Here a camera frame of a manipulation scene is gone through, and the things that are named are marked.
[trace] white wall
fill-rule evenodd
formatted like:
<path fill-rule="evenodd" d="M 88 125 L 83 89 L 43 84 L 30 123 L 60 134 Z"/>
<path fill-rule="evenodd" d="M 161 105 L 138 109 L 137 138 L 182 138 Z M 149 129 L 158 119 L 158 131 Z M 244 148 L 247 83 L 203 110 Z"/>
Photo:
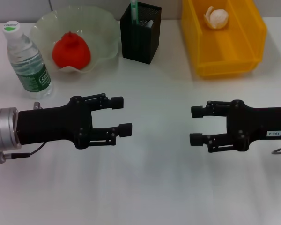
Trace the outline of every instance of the white wall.
<path fill-rule="evenodd" d="M 281 16 L 281 0 L 254 0 L 262 16 Z M 70 4 L 96 5 L 119 19 L 130 0 L 51 0 L 53 10 Z M 163 19 L 180 18 L 181 0 L 141 0 L 163 8 Z M 0 23 L 9 20 L 35 22 L 50 12 L 49 0 L 0 0 Z"/>

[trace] frosted glass bowl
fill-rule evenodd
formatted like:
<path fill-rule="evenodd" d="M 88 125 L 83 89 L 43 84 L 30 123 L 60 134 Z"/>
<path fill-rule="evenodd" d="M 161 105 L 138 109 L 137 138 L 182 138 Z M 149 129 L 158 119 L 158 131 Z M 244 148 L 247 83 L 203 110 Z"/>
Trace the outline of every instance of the frosted glass bowl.
<path fill-rule="evenodd" d="M 83 69 L 58 67 L 52 58 L 57 41 L 68 32 L 77 33 L 88 44 L 90 63 Z M 30 37 L 39 48 L 49 71 L 91 71 L 102 59 L 115 57 L 118 53 L 120 28 L 113 15 L 95 6 L 68 6 L 48 13 L 31 29 Z"/>

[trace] red fruit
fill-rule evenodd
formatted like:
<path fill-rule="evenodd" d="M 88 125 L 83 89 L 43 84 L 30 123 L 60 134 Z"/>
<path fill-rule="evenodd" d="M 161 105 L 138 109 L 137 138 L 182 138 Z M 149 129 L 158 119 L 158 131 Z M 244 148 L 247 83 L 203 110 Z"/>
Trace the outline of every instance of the red fruit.
<path fill-rule="evenodd" d="M 52 51 L 52 57 L 59 67 L 82 69 L 90 62 L 90 51 L 86 42 L 77 34 L 64 34 Z"/>

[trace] pen holder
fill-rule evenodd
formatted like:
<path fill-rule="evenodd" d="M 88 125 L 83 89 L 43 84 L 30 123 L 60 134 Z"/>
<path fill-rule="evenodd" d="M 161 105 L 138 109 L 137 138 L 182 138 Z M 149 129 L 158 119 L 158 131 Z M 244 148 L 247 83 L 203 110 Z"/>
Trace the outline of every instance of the pen holder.
<path fill-rule="evenodd" d="M 129 5 L 120 20 L 123 57 L 150 64 L 159 46 L 161 7 L 138 3 L 139 24 L 132 24 Z M 153 20 L 152 27 L 146 27 Z"/>

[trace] robotic arm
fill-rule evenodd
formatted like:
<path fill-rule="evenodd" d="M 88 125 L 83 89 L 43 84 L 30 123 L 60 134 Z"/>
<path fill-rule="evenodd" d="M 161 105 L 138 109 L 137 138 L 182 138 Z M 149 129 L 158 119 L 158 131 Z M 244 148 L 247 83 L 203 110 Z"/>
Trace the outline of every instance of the robotic arm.
<path fill-rule="evenodd" d="M 0 109 L 0 163 L 6 159 L 27 158 L 36 152 L 4 154 L 4 151 L 20 149 L 25 144 L 69 140 L 77 149 L 116 145 L 117 136 L 132 135 L 132 124 L 93 128 L 91 112 L 123 107 L 123 97 L 109 100 L 105 94 L 99 94 L 74 96 L 68 104 L 57 108 L 42 109 L 36 102 L 34 110 Z"/>
<path fill-rule="evenodd" d="M 192 107 L 192 117 L 227 117 L 227 133 L 220 135 L 190 134 L 191 146 L 206 144 L 209 152 L 247 151 L 256 140 L 281 139 L 281 108 L 251 108 L 241 100 L 208 101 L 205 108 Z M 281 154 L 281 149 L 273 154 Z"/>

